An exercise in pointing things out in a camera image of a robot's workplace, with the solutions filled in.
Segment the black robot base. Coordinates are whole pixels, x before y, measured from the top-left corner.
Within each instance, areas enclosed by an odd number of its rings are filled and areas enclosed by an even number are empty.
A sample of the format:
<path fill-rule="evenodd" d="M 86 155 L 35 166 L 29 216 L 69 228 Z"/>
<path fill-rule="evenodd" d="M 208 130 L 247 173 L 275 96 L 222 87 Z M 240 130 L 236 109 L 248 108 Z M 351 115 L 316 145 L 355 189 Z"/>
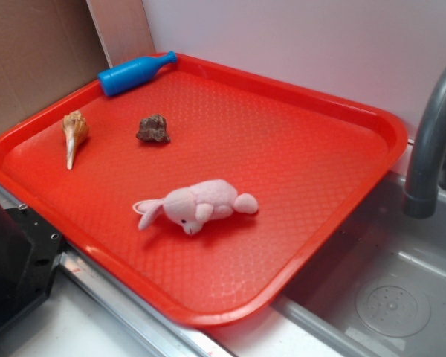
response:
<path fill-rule="evenodd" d="M 0 204 L 0 334 L 49 298 L 62 247 L 35 210 Z"/>

